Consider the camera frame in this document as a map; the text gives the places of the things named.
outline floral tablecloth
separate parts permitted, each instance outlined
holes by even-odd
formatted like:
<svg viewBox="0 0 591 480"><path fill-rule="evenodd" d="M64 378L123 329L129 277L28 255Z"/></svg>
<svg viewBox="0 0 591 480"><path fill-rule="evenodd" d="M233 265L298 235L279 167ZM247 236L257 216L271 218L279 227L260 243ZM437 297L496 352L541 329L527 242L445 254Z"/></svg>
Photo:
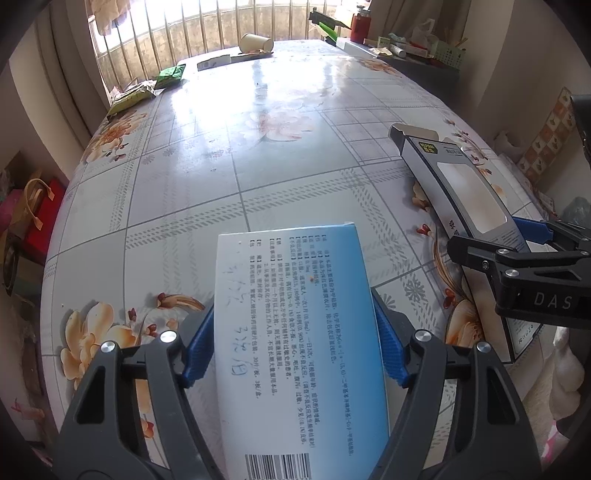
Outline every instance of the floral tablecloth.
<svg viewBox="0 0 591 480"><path fill-rule="evenodd" d="M380 61L319 40L197 72L103 122L74 172L51 238L41 302L43 371L56 423L98 346L152 341L213 295L217 236L354 222L369 282L415 327L471 345L481 327L447 237L388 138L394 122L437 131L471 156L509 211L541 219L486 143L440 100ZM543 330L511 367L524 395L550 354ZM447 382L428 463L452 418ZM388 382L391 421L403 393ZM188 392L223 465L215 365ZM142 428L166 465L145 381Z"/></svg>

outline red bottle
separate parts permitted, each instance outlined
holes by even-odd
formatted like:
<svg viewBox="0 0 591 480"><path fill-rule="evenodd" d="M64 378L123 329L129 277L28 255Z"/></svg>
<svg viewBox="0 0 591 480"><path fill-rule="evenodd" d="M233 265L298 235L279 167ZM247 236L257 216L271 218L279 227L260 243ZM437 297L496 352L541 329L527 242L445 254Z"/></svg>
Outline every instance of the red bottle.
<svg viewBox="0 0 591 480"><path fill-rule="evenodd" d="M351 41L363 44L369 33L371 17L369 16L369 10L366 10L363 5L357 5L357 8L359 11L357 15L353 15L351 22Z"/></svg>

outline green basket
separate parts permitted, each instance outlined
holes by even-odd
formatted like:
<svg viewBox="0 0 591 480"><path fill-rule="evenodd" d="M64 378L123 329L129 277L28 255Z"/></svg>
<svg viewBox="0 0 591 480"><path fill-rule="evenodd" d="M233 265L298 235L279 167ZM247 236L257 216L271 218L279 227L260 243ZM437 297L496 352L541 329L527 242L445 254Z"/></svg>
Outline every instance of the green basket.
<svg viewBox="0 0 591 480"><path fill-rule="evenodd" d="M431 52L435 59L458 70L460 69L460 65L462 65L462 60L466 53L465 50L452 47L443 40L439 40L435 43Z"/></svg>

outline silver rivet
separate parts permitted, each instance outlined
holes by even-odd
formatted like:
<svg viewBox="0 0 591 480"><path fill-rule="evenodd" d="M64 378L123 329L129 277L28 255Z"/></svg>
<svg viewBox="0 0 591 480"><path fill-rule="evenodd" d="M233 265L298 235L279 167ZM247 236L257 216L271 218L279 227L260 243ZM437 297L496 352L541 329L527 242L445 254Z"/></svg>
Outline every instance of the silver rivet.
<svg viewBox="0 0 591 480"><path fill-rule="evenodd" d="M431 340L431 332L429 332L428 330L417 330L414 334L414 337L419 342L428 342L429 340Z"/></svg>
<svg viewBox="0 0 591 480"><path fill-rule="evenodd" d="M479 352L488 353L491 351L491 344L488 342L478 342L476 348L478 348Z"/></svg>
<svg viewBox="0 0 591 480"><path fill-rule="evenodd" d="M177 338L177 333L173 332L172 330L166 330L166 332L162 332L160 334L160 340L164 343L174 342Z"/></svg>
<svg viewBox="0 0 591 480"><path fill-rule="evenodd" d="M104 353L109 353L115 350L115 342L111 342L111 340L107 340L100 346L100 351Z"/></svg>

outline green package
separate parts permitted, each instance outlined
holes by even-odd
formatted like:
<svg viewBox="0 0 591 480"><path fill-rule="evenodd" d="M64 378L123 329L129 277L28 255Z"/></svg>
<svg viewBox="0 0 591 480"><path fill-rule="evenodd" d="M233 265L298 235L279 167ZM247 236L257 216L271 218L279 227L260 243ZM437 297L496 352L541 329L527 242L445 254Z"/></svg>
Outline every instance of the green package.
<svg viewBox="0 0 591 480"><path fill-rule="evenodd" d="M176 85L178 82L181 81L183 78L183 72L186 65L183 63L181 65L176 65L175 67L170 67L168 69L164 69L158 75L156 79L156 85L154 85L154 90L158 90L161 88L170 87L171 85Z"/></svg>

